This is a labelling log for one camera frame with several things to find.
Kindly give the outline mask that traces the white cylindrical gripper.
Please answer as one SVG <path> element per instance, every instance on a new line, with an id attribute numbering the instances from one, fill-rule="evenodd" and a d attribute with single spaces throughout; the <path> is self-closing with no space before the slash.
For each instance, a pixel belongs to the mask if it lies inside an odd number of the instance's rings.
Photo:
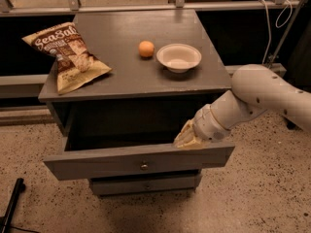
<path id="1" fill-rule="evenodd" d="M 194 118 L 188 120 L 174 139 L 173 145 L 181 150 L 201 150 L 208 142 L 219 142 L 230 133 L 223 128 L 212 113 L 211 105 L 199 109 Z"/>

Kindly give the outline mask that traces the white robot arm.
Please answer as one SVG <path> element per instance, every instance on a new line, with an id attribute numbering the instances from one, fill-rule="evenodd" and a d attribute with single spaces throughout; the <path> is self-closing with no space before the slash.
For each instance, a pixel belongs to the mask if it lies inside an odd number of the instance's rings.
<path id="1" fill-rule="evenodd" d="M 228 136 L 236 125 L 268 110 L 311 131 L 311 93 L 292 86 L 262 65 L 244 65 L 233 73 L 231 90 L 204 105 L 186 122 L 174 146 L 184 150 L 204 149 Z"/>

